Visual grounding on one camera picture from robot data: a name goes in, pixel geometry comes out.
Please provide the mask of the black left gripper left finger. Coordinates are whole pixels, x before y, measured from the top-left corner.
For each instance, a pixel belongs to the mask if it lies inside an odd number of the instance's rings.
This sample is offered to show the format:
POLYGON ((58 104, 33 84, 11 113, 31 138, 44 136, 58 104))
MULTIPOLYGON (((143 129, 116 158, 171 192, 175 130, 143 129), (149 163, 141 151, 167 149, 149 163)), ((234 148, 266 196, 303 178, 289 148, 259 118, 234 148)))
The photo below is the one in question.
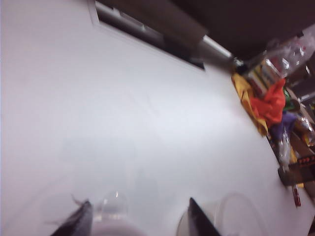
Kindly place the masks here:
POLYGON ((89 200, 80 204, 51 236, 90 236, 93 224, 93 206, 89 200))

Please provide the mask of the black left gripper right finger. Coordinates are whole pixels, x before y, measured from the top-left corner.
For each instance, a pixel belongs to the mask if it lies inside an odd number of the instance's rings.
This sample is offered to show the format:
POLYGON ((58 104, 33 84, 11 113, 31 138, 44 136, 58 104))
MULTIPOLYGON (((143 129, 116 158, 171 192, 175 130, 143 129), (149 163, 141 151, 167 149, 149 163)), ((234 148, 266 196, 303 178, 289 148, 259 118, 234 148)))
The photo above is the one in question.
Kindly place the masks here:
POLYGON ((189 199, 189 235, 220 236, 213 223, 192 197, 189 199))

